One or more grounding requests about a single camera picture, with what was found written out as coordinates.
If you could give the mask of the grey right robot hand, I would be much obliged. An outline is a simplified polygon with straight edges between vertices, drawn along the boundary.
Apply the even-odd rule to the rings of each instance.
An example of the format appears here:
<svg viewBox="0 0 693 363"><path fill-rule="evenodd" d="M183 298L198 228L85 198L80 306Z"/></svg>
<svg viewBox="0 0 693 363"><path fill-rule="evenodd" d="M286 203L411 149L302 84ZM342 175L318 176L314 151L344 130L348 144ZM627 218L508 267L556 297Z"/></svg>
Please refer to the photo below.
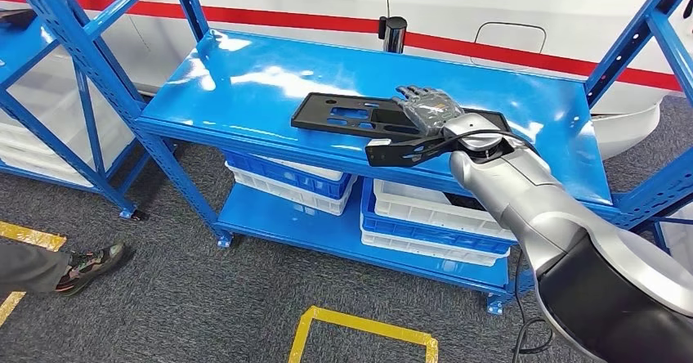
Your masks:
<svg viewBox="0 0 693 363"><path fill-rule="evenodd" d="M424 137L434 137L451 119L464 111L460 104L446 92L430 87L399 86L400 96L392 100Z"/></svg>

